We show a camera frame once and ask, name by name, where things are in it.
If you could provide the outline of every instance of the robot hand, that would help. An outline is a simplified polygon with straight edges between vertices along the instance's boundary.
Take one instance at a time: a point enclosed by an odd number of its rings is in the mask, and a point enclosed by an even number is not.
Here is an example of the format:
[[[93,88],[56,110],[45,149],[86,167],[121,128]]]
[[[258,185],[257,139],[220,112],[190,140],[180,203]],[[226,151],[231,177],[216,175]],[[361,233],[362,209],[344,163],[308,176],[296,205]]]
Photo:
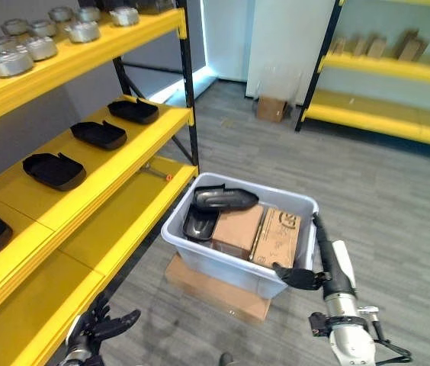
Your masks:
[[[322,257],[323,271],[314,273],[302,268],[283,268],[278,263],[273,263],[276,274],[291,287],[302,290],[318,290],[323,287],[323,299],[329,316],[322,313],[313,313],[310,316],[313,335],[329,337],[332,351],[341,365],[374,366],[411,362],[409,351],[391,345],[391,342],[384,338],[377,319],[377,308],[357,308],[354,271],[344,242],[328,240],[323,222],[316,213],[313,215],[313,223],[316,226],[316,240]],[[378,339],[371,338],[367,320],[361,315],[371,317]],[[401,356],[375,362],[374,343],[385,345]]]
[[[58,366],[104,366],[99,355],[101,343],[126,332],[140,317],[140,310],[110,319],[108,299],[101,292],[90,307],[77,316],[66,336],[66,357]]]

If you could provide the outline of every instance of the silver metal part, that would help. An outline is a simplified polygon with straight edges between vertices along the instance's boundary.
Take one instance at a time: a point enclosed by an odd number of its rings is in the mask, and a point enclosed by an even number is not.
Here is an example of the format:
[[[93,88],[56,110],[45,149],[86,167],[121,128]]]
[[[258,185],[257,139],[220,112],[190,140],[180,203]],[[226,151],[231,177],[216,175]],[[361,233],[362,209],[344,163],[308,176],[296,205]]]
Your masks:
[[[362,315],[369,316],[371,322],[378,322],[377,314],[380,310],[377,307],[359,307],[358,312]]]
[[[27,33],[27,22],[24,19],[10,19],[3,23],[1,28],[8,36],[20,36]]]
[[[24,46],[0,53],[0,78],[7,78],[26,72],[34,67],[34,61]]]
[[[53,37],[57,33],[56,24],[49,19],[30,22],[27,31],[32,37]]]
[[[362,326],[335,326],[329,341],[341,365],[376,365],[376,345]]]
[[[49,18],[56,23],[70,21],[73,16],[72,9],[69,6],[56,6],[50,9],[47,14],[49,14]]]
[[[76,19],[79,21],[99,21],[100,20],[100,9],[95,6],[85,6],[79,8],[76,12]]]
[[[73,43],[86,43],[100,38],[100,29],[94,21],[73,23],[64,30]]]
[[[17,40],[9,36],[0,37],[0,52],[13,50],[18,45]]]
[[[57,47],[50,37],[31,37],[24,41],[24,46],[34,61],[48,59],[57,54]]]
[[[119,6],[110,11],[111,20],[118,27],[128,27],[139,23],[139,13],[135,8],[129,6]]]
[[[325,304],[329,316],[358,316],[354,295],[351,294],[332,294],[327,296]]]

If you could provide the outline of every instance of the black cable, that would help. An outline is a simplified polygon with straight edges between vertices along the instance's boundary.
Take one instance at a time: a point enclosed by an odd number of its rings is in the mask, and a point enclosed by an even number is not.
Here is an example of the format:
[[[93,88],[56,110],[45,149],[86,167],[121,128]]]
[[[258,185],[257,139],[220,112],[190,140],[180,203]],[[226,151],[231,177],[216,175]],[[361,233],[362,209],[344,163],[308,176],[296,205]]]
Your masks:
[[[408,364],[409,362],[413,361],[412,352],[410,352],[408,349],[398,347],[397,345],[392,345],[389,339],[375,339],[374,342],[383,345],[386,348],[389,348],[391,351],[396,352],[398,355],[401,355],[399,357],[390,358],[389,360],[376,362],[376,366],[380,366],[382,364]]]

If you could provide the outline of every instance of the wooden block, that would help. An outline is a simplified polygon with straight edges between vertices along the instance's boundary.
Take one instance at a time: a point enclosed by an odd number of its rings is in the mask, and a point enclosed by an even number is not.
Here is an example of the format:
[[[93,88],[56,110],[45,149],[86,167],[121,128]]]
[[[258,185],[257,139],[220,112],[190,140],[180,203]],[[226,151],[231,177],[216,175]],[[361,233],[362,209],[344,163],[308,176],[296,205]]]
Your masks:
[[[345,38],[337,37],[333,40],[330,50],[332,53],[341,54],[345,49]]]
[[[400,57],[401,53],[403,52],[403,50],[405,49],[406,44],[417,38],[417,36],[419,35],[419,30],[417,28],[410,28],[410,29],[406,29],[401,37],[400,40],[398,40],[398,43],[396,44],[394,50],[393,50],[393,55],[398,58]]]
[[[354,56],[361,56],[366,51],[366,40],[364,37],[357,36],[352,42],[352,54]]]
[[[401,54],[398,56],[398,59],[401,61],[412,61],[421,45],[422,42],[419,40],[409,40]]]
[[[425,38],[417,38],[420,42],[420,48],[418,51],[416,51],[415,57],[413,57],[413,61],[418,61],[419,58],[423,55],[425,50],[428,47],[428,44],[430,43],[430,40],[426,40]]]
[[[367,56],[379,59],[384,53],[386,48],[386,38],[385,37],[373,37],[367,49]]]

